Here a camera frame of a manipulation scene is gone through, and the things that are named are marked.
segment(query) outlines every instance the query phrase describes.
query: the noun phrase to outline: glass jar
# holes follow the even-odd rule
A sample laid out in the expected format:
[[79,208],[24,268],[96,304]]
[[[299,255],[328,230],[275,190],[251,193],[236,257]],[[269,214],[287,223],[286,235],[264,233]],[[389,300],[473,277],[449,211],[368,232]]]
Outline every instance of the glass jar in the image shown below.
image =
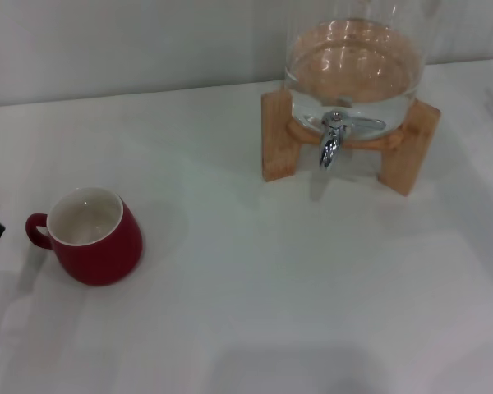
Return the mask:
[[343,138],[355,140],[396,129],[417,92],[439,11],[440,0],[291,0],[285,86],[294,118],[322,131],[334,111],[352,119]]

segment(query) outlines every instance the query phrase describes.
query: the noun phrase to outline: white wall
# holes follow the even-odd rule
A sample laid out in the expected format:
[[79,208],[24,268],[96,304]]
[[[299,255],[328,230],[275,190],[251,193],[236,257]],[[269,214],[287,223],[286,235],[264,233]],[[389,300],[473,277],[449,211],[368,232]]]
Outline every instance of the white wall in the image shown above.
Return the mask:
[[[493,57],[493,0],[443,0],[433,62]],[[287,0],[0,0],[0,104],[280,78]]]

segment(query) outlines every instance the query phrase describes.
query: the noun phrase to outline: wooden stand leg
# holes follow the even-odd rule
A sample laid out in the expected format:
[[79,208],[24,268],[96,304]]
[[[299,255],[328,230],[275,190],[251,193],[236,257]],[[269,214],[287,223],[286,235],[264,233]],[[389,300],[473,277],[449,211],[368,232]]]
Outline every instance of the wooden stand leg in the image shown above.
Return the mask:
[[264,94],[261,98],[263,132],[263,178],[275,181],[296,173],[301,144],[288,132],[293,98],[287,90]]
[[402,142],[381,153],[379,180],[401,195],[408,195],[417,181],[427,150],[440,120],[440,111],[416,101],[402,125]]

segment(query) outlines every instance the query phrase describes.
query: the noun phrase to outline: wooden stand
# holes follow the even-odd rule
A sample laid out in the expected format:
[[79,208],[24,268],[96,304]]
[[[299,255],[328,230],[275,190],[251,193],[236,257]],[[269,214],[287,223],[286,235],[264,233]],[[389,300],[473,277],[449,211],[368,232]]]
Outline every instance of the wooden stand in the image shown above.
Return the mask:
[[[296,173],[302,144],[319,145],[320,133],[300,125],[292,116],[292,96],[287,90],[261,98],[263,130],[263,178],[275,181]],[[344,149],[381,151],[378,179],[401,195],[408,195],[417,181],[440,111],[416,100],[405,122],[375,140],[346,140]]]

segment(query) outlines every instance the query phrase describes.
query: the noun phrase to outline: mug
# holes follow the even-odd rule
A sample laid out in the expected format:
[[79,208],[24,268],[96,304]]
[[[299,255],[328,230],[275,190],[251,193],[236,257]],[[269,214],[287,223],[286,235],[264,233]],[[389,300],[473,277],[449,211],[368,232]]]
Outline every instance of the mug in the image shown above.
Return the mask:
[[[37,227],[46,227],[48,235]],[[54,250],[67,273],[90,286],[123,279],[142,254],[137,221],[117,194],[101,187],[77,189],[48,215],[32,214],[25,231],[38,247]]]

